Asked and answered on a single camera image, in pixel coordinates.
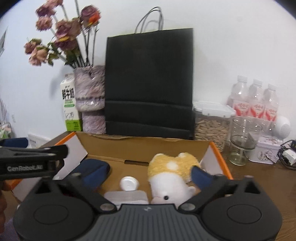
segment glass cup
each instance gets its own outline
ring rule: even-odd
[[[230,155],[229,161],[238,166],[244,166],[248,154],[255,149],[262,126],[250,118],[235,117],[232,119],[230,130]]]

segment artificial flower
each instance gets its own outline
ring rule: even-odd
[[[51,6],[52,8],[55,8],[57,6],[62,6],[64,0],[47,0],[47,4]]]
[[[56,36],[58,39],[63,38],[68,35],[71,29],[71,22],[66,20],[61,20],[56,23]]]
[[[32,65],[35,65],[35,66],[41,66],[42,62],[45,63],[45,60],[47,58],[47,54],[48,54],[48,52],[46,49],[37,50],[37,47],[36,47],[33,50],[33,52],[31,53],[31,57],[29,58],[29,63]]]
[[[71,39],[74,40],[81,32],[81,25],[78,18],[71,21],[64,19],[56,23],[56,36],[60,41]]]
[[[41,44],[42,40],[41,39],[32,39],[28,43],[25,44],[25,53],[26,54],[31,54],[33,50],[36,48],[37,45]]]
[[[36,28],[39,31],[49,30],[52,27],[52,19],[51,17],[44,16],[39,17],[39,19],[36,22]]]
[[[61,48],[61,50],[63,51],[73,50],[78,47],[78,43],[76,39],[74,40],[67,39],[65,41],[56,40],[54,43],[58,48]]]
[[[55,15],[56,11],[53,10],[53,7],[49,4],[43,4],[41,7],[39,7],[36,10],[36,14],[38,15],[38,17],[44,17],[44,16],[48,16],[50,17],[51,15]]]
[[[86,28],[90,28],[91,26],[97,25],[99,23],[100,18],[100,12],[93,5],[86,6],[81,11],[81,20],[83,22],[84,27]]]
[[[80,24],[79,18],[73,18],[71,21],[71,29],[68,35],[72,40],[74,40],[80,33],[81,33],[81,24]]]

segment plush toy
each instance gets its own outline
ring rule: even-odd
[[[189,153],[177,157],[156,154],[149,163],[148,180],[152,191],[152,204],[174,203],[179,205],[190,199],[196,192],[189,187],[191,168],[200,167],[197,159]]]

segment water bottle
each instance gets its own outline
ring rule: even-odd
[[[248,116],[255,118],[262,118],[264,112],[264,104],[262,103],[262,81],[254,79],[253,84],[249,88],[248,102],[249,110]]]
[[[263,119],[266,121],[275,121],[279,108],[276,86],[268,84],[268,89],[264,90],[262,102],[265,105]]]
[[[249,109],[247,80],[248,78],[245,76],[237,76],[237,83],[232,86],[227,101],[227,104],[235,109],[238,116],[246,116]]]

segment white container lid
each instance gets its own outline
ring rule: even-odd
[[[268,89],[276,91],[276,86],[272,84],[268,84]]]
[[[254,79],[253,80],[253,84],[255,84],[255,85],[259,85],[259,86],[261,86],[262,87],[262,80],[258,80],[258,79]]]
[[[272,136],[262,136],[259,138],[257,142],[258,147],[278,150],[281,146],[281,144],[278,142],[277,139],[275,139]]]
[[[124,177],[120,180],[119,185],[123,191],[135,191],[139,187],[139,182],[134,177]]]
[[[237,80],[247,83],[248,82],[248,77],[238,75]]]
[[[196,111],[201,112],[206,116],[230,118],[231,116],[236,115],[236,111],[233,108],[219,103],[196,101],[193,102],[193,107]]]

